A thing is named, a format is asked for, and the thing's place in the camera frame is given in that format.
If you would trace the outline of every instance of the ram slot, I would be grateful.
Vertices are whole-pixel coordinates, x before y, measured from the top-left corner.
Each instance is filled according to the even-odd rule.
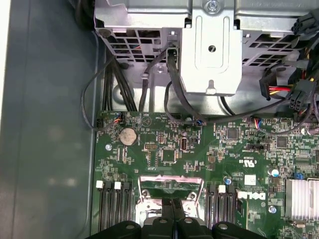
[[[236,193],[233,185],[229,185],[227,189],[227,219],[226,222],[235,223],[235,202]]]
[[[227,210],[225,193],[218,193],[216,205],[216,223],[223,222],[225,221]]]
[[[118,223],[123,221],[131,220],[132,210],[132,190],[129,183],[124,183],[122,186],[122,206],[120,213],[120,220]]]
[[[212,185],[206,188],[206,212],[205,222],[206,226],[211,229],[215,224],[215,203],[216,203],[216,188]]]
[[[101,212],[101,224],[100,230],[104,230],[109,227],[110,211],[111,211],[111,191],[112,183],[105,182],[104,189],[101,196],[100,212]]]
[[[119,213],[121,210],[121,189],[112,189],[111,211],[109,227],[115,225],[119,221]]]

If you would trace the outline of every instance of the green circuit board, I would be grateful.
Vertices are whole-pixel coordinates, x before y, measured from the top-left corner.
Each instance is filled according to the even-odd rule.
[[[207,187],[231,180],[236,193],[249,195],[236,199],[236,225],[267,238],[319,239],[317,222],[296,226],[285,217],[286,179],[297,174],[305,179],[318,178],[317,135],[299,129],[288,135],[266,136],[256,130],[250,118],[183,125],[163,113],[100,112],[99,123],[111,123],[119,114],[123,114],[122,122],[96,135],[94,182],[130,183],[130,220],[136,218],[140,187],[148,189],[152,198],[171,195],[186,200],[190,192],[196,192],[202,208],[197,215],[204,220]],[[262,120],[261,128],[285,130],[292,124],[291,119],[269,118]],[[279,171],[279,177],[270,174],[273,169]],[[169,180],[146,180],[139,187],[141,176]],[[183,183],[172,176],[202,179],[203,188],[199,180]],[[101,190],[94,190],[92,234],[101,229],[101,219],[107,213],[102,212],[101,200]],[[276,212],[271,213],[270,207],[275,207]]]

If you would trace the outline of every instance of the heatsink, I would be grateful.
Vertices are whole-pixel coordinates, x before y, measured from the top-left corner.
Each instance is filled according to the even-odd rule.
[[[286,181],[285,216],[298,221],[319,220],[319,181]]]

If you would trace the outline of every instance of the blue wire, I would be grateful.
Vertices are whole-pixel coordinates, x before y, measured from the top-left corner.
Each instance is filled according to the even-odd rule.
[[[262,122],[262,121],[263,121],[262,119],[259,121],[259,123],[258,123],[258,128],[260,128],[260,125],[261,125],[261,122]]]

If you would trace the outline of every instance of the motherboard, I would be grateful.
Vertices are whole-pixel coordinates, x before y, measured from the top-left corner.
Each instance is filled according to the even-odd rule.
[[[254,119],[182,124],[163,113],[100,112],[92,230],[141,225],[160,216],[161,198],[211,228],[234,223],[267,238],[319,239],[319,137],[306,128],[267,136]],[[262,118],[269,132],[292,119]]]

